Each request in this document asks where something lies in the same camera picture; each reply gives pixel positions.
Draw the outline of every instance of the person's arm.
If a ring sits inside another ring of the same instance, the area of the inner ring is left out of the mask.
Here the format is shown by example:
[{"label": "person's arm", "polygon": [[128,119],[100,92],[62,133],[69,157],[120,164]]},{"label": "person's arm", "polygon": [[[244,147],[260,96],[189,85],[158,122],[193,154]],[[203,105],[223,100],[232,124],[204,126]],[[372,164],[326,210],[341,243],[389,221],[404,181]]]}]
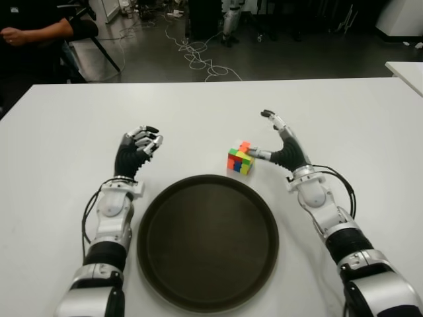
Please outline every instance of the person's arm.
[{"label": "person's arm", "polygon": [[73,35],[72,26],[63,18],[39,30],[22,31],[17,28],[4,28],[0,35],[12,46],[22,46],[26,43],[45,42],[56,38],[68,38]]}]

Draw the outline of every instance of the chair leg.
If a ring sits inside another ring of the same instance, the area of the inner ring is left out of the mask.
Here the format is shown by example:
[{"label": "chair leg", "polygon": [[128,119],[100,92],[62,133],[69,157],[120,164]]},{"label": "chair leg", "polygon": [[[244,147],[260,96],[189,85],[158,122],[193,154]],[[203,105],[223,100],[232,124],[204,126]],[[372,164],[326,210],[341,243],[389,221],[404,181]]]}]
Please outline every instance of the chair leg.
[{"label": "chair leg", "polygon": [[100,44],[100,42],[96,38],[91,38],[91,40],[94,42],[96,47],[103,53],[104,56],[106,56],[106,59],[112,64],[112,66],[115,68],[115,70],[120,73],[120,68],[117,66],[117,64],[114,62],[114,60],[107,54],[106,50],[104,49],[103,45]]},{"label": "chair leg", "polygon": [[78,68],[76,68],[74,66],[74,64],[69,60],[69,58],[67,57],[67,55],[65,54],[65,52],[61,51],[60,54],[60,58],[61,60],[69,67],[72,69],[73,71],[73,75],[76,77],[77,82],[79,84],[86,84],[87,81],[85,80],[85,78],[80,74]]}]

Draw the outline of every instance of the robotic arm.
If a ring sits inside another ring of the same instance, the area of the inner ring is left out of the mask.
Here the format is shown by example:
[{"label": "robotic arm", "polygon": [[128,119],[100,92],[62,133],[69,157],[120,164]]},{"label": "robotic arm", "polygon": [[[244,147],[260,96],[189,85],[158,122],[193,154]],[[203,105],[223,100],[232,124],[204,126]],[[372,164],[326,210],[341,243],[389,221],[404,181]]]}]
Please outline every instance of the robotic arm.
[{"label": "robotic arm", "polygon": [[[55,317],[124,317],[122,285],[132,238],[132,201],[141,197],[143,190],[134,177],[138,168],[151,159],[163,142],[158,132],[154,127],[141,126],[123,136],[116,155],[114,177],[103,183],[89,202],[93,207],[96,197],[103,194],[96,206],[98,228],[95,239],[91,241],[83,266],[76,271]],[[84,220],[88,214],[89,210],[84,213]]]},{"label": "robotic arm", "polygon": [[300,206],[310,214],[338,266],[349,316],[422,317],[420,297],[383,253],[373,248],[350,214],[337,206],[323,173],[315,170],[292,130],[269,110],[261,115],[273,123],[284,148],[278,152],[252,148],[249,155],[292,172],[288,190],[298,192]]}]

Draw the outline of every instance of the round tray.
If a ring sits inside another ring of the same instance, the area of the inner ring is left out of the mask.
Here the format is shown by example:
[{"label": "round tray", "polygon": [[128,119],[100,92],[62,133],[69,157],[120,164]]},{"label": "round tray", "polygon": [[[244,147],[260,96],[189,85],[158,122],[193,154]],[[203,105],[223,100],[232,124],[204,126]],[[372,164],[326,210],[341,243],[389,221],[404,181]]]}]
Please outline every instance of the round tray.
[{"label": "round tray", "polygon": [[151,286],[194,312],[221,312],[248,301],[271,275],[278,248],[278,228],[264,200],[217,175],[168,187],[145,212],[137,238]]}]

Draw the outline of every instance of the rubik's cube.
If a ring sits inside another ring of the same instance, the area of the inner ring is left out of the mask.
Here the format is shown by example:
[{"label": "rubik's cube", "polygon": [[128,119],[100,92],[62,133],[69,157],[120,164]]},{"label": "rubik's cube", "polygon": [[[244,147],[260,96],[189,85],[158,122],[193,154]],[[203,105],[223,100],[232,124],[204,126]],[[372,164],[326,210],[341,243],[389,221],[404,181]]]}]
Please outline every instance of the rubik's cube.
[{"label": "rubik's cube", "polygon": [[247,154],[250,145],[248,142],[242,142],[238,149],[232,148],[229,150],[227,158],[228,169],[248,175],[254,163],[254,158]]}]

